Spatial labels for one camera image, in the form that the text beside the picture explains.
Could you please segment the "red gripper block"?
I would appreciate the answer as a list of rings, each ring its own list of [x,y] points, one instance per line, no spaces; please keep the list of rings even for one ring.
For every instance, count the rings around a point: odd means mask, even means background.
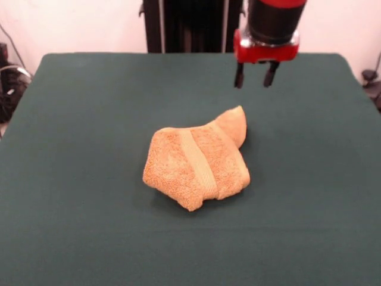
[[[263,85],[268,88],[274,81],[279,62],[293,60],[299,51],[299,32],[294,31],[291,40],[284,45],[266,45],[252,39],[247,29],[236,29],[233,37],[233,50],[237,59],[234,87],[243,86],[243,63],[271,61]]]

